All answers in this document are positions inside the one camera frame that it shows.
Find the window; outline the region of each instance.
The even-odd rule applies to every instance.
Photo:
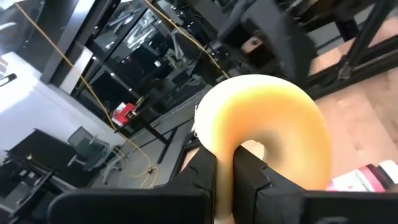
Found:
[[[123,35],[125,27],[131,25],[133,19],[139,16],[142,8],[143,4],[140,0],[122,1],[104,25],[94,43],[102,51],[107,52],[116,43],[118,37]]]

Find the red object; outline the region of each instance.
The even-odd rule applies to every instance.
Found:
[[[127,116],[130,112],[134,111],[136,106],[132,103],[126,103],[126,106],[120,112],[115,112],[114,118],[118,120],[121,124],[126,124],[129,122],[129,117]]]

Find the white wall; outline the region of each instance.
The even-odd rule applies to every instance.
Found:
[[[15,73],[17,79],[0,88],[1,149],[11,149],[35,128],[66,142],[77,128],[83,126],[110,144],[124,143],[119,134],[114,134],[95,115],[81,109],[82,105],[73,103],[73,99],[67,101],[60,95],[61,90],[38,81],[33,75],[34,68],[17,66],[15,62],[18,60],[13,63],[8,58],[7,62],[7,74]]]
[[[93,53],[84,47],[83,51],[81,52],[79,58],[76,60],[75,68],[71,69],[65,79],[62,81],[60,88],[63,89],[65,92],[70,94],[74,87],[76,86],[79,76],[83,73],[84,69],[86,68],[90,58],[93,56]]]

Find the pink label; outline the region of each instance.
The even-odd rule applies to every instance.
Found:
[[[326,190],[345,192],[385,191],[376,176],[366,166],[334,178]]]

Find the office chair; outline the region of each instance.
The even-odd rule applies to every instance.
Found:
[[[73,158],[68,163],[68,166],[72,165],[74,162],[77,162],[83,165],[84,171],[91,171],[94,168],[97,168],[103,165],[111,153],[115,153],[113,151],[114,147],[111,147],[108,143],[101,141],[91,135],[85,128],[78,128],[68,139],[68,143],[73,146],[77,155],[73,156]],[[79,161],[78,155],[84,157],[86,162]],[[103,183],[108,184],[107,178],[111,170],[121,171],[121,168],[118,167],[117,163],[122,159],[121,156],[116,155],[116,158],[107,163],[102,175],[103,175]]]

